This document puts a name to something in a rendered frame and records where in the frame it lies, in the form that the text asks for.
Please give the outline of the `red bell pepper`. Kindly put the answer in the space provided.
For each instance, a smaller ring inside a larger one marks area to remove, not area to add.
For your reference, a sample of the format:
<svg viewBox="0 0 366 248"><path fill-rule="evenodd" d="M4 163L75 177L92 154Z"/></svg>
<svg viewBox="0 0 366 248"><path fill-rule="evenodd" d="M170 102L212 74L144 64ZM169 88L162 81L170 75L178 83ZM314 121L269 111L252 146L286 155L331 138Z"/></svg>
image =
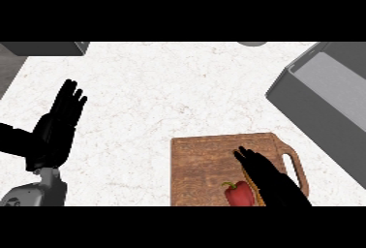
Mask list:
<svg viewBox="0 0 366 248"><path fill-rule="evenodd" d="M253 194L249 184L244 181L222 182L225 186L224 196L231 206L252 206L253 205Z"/></svg>

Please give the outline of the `dark grey appliance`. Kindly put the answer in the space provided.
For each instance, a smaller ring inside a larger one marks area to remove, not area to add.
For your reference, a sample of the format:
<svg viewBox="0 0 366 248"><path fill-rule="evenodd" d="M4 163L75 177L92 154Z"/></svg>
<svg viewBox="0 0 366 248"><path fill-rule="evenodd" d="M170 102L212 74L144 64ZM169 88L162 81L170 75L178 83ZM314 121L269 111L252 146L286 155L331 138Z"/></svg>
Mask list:
<svg viewBox="0 0 366 248"><path fill-rule="evenodd" d="M1 42L16 56L82 56L88 42Z"/></svg>

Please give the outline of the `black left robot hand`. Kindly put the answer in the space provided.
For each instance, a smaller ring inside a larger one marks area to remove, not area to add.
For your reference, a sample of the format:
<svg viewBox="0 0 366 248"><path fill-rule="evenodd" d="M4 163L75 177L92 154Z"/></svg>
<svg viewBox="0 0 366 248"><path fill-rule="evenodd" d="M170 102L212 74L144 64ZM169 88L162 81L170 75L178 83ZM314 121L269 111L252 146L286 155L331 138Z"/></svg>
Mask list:
<svg viewBox="0 0 366 248"><path fill-rule="evenodd" d="M0 152L24 158L24 170L55 169L67 160L76 122L86 97L70 79L58 90L49 111L30 132L0 123Z"/></svg>

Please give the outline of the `large grey box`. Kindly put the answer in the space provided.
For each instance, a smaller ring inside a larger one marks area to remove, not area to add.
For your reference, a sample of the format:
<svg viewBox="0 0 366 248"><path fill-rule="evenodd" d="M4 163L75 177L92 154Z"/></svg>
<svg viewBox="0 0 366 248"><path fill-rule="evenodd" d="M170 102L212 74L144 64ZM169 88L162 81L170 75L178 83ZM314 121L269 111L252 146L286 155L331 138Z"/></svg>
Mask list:
<svg viewBox="0 0 366 248"><path fill-rule="evenodd" d="M366 42L318 42L265 98L366 188Z"/></svg>

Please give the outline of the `brown wooden cutting board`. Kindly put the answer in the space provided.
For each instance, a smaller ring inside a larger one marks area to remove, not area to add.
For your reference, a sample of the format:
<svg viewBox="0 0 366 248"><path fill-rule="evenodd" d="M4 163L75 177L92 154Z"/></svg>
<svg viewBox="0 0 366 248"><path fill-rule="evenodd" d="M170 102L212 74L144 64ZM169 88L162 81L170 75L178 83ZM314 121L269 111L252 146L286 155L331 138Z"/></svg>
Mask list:
<svg viewBox="0 0 366 248"><path fill-rule="evenodd" d="M308 184L294 150L272 133L173 138L170 140L172 206L228 205L222 182L249 181L232 151L243 147L258 152L286 173L283 155L291 159L297 187L308 196Z"/></svg>

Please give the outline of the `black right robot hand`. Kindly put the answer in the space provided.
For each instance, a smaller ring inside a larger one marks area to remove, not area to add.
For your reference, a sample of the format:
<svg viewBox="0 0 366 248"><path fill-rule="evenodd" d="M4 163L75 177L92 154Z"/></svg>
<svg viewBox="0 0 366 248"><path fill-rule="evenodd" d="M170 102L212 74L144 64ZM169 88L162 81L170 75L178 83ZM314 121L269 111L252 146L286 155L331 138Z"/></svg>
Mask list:
<svg viewBox="0 0 366 248"><path fill-rule="evenodd" d="M280 173L268 159L241 146L232 151L243 170L256 186L266 207L309 207L311 203L284 173Z"/></svg>

